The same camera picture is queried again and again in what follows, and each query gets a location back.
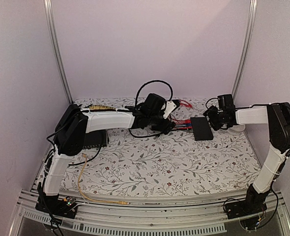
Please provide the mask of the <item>black network switch box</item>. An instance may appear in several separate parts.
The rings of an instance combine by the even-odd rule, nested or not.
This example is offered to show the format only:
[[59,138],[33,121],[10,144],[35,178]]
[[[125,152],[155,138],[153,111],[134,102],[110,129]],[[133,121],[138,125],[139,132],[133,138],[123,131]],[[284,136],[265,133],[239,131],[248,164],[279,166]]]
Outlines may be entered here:
[[190,118],[195,141],[213,140],[213,133],[206,117]]

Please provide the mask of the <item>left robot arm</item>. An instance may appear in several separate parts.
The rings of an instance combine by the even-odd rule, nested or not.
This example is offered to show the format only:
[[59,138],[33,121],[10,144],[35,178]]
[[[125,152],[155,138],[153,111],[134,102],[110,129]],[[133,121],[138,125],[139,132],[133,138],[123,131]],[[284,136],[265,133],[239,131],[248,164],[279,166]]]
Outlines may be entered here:
[[70,105],[55,132],[50,135],[53,138],[53,153],[45,162],[44,179],[39,184],[40,193],[45,195],[41,201],[42,206],[49,213],[60,210],[60,201],[55,196],[59,193],[60,183],[70,161],[84,148],[87,134],[116,128],[146,127],[159,134],[168,134],[175,127],[170,115],[179,106],[177,99],[166,100],[155,93],[150,93],[144,102],[124,109],[92,110],[80,108],[76,104]]

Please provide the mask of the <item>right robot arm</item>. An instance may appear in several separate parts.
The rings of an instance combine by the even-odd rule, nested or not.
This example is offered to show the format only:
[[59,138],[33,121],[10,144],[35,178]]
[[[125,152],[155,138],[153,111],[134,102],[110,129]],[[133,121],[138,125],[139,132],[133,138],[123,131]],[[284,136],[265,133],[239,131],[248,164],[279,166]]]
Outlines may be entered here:
[[203,113],[214,130],[236,125],[266,124],[269,149],[260,173],[247,189],[246,198],[240,203],[245,214],[253,214],[262,208],[273,183],[281,174],[290,157],[290,104],[275,102],[255,104],[237,109],[235,105],[217,108],[210,106]]

